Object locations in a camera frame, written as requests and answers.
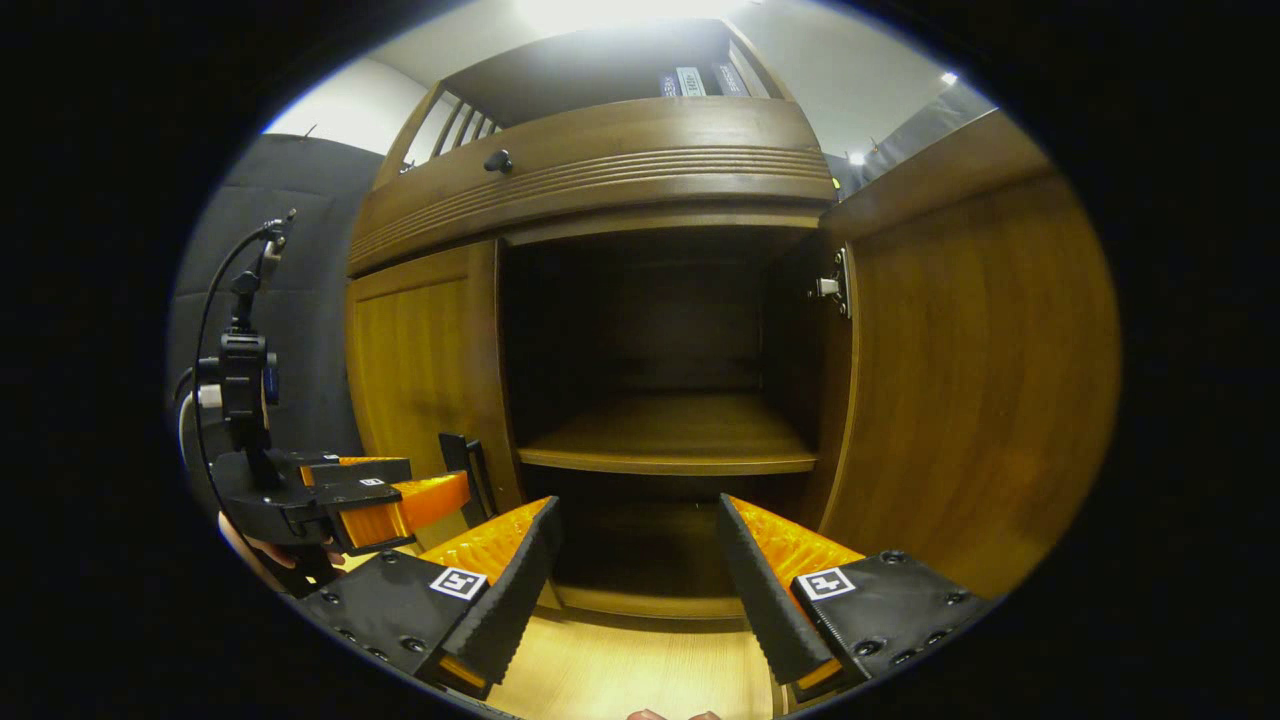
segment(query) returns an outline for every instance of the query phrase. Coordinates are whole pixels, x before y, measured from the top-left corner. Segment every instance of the book spine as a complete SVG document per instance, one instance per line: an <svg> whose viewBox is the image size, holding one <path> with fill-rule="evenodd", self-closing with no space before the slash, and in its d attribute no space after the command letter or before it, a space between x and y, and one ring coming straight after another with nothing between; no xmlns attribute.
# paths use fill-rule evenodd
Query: book spine
<svg viewBox="0 0 1280 720"><path fill-rule="evenodd" d="M716 63L716 82L721 86L721 95L736 95L739 97L749 97L751 95L746 91L746 85L742 83L742 76L737 74L737 68L730 63Z"/></svg>
<svg viewBox="0 0 1280 720"><path fill-rule="evenodd" d="M676 68L676 74L680 76L680 90L684 95L707 95L698 68Z"/></svg>
<svg viewBox="0 0 1280 720"><path fill-rule="evenodd" d="M662 73L660 82L663 97L680 97L680 83L673 73Z"/></svg>

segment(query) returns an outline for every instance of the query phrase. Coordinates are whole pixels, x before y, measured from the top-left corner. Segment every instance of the cabinet knob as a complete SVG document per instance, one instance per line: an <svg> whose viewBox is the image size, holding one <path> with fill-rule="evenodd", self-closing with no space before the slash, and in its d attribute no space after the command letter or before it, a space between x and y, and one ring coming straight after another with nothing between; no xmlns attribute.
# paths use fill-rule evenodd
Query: cabinet knob
<svg viewBox="0 0 1280 720"><path fill-rule="evenodd" d="M499 150L493 155L489 155L489 159L484 161L484 169L489 170L490 173L498 170L506 174L511 172L512 167L513 165L511 163L511 152L507 152L506 150Z"/></svg>

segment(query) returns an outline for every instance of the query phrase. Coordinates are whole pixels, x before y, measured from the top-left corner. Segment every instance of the wooden cabinet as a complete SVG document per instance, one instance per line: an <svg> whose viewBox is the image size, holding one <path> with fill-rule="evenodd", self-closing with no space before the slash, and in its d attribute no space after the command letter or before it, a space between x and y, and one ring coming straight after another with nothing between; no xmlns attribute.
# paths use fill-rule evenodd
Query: wooden cabinet
<svg viewBox="0 0 1280 720"><path fill-rule="evenodd" d="M499 357L498 243L475 242L353 281L347 373L367 455L443 473L439 433L479 439L498 509L521 505ZM461 514L420 536L430 547L466 529Z"/></svg>
<svg viewBox="0 0 1280 720"><path fill-rule="evenodd" d="M721 492L988 596L1034 568L1105 451L1119 332L1025 135L991 113L832 206L788 99L552 109L388 159L349 265L367 452L428 474L438 432L481 439L499 509L562 497L553 579L594 610L740 614Z"/></svg>

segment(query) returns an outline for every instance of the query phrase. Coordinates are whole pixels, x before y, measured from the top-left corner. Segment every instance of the ridged rubber pad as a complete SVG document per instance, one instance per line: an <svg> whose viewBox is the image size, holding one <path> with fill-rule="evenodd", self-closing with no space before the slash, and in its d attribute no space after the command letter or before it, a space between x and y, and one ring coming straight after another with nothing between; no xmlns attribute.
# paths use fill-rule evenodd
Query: ridged rubber pad
<svg viewBox="0 0 1280 720"><path fill-rule="evenodd" d="M445 652L490 683L502 683L563 538L559 498L550 497L534 516L502 577L444 641Z"/></svg>
<svg viewBox="0 0 1280 720"><path fill-rule="evenodd" d="M716 537L733 587L742 598L748 623L764 651L774 680L778 684L794 683L832 660L831 651L787 589L778 583L730 497L721 493L719 500Z"/></svg>

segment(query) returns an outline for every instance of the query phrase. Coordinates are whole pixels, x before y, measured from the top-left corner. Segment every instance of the human hand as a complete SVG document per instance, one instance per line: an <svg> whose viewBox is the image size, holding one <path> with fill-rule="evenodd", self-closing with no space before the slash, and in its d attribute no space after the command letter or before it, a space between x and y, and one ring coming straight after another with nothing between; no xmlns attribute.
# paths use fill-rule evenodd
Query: human hand
<svg viewBox="0 0 1280 720"><path fill-rule="evenodd" d="M631 715L627 715L627 720L667 720L667 719L652 710L637 710ZM689 720L719 720L719 715L716 715L714 712L708 710L701 715L694 715Z"/></svg>
<svg viewBox="0 0 1280 720"><path fill-rule="evenodd" d="M275 561L275 564L283 568L291 568L291 569L297 568L298 561L296 557L289 555L289 552L285 548L278 544L264 542L257 538L241 536L238 532L236 532L236 528L232 527L232 523L230 520L227 519L227 515L221 512L218 514L218 530L223 534L223 538L227 539L227 543L232 546L232 550L236 551L236 555L239 555L241 559L250 566L250 569L253 570L255 575L257 575L264 583L268 584L268 587L270 587L275 592L285 592L284 585L282 585L280 582L275 579L275 575L273 575L270 570L268 570L262 565L262 562L259 561L257 556L253 555L253 551L251 551L250 548L256 547L257 550L261 550L262 553L265 553L268 557ZM329 557L329 562L334 565L343 565L347 562L347 559L343 557L340 552L325 548L325 555ZM339 570L337 568L334 570L339 575L346 574L346 570Z"/></svg>

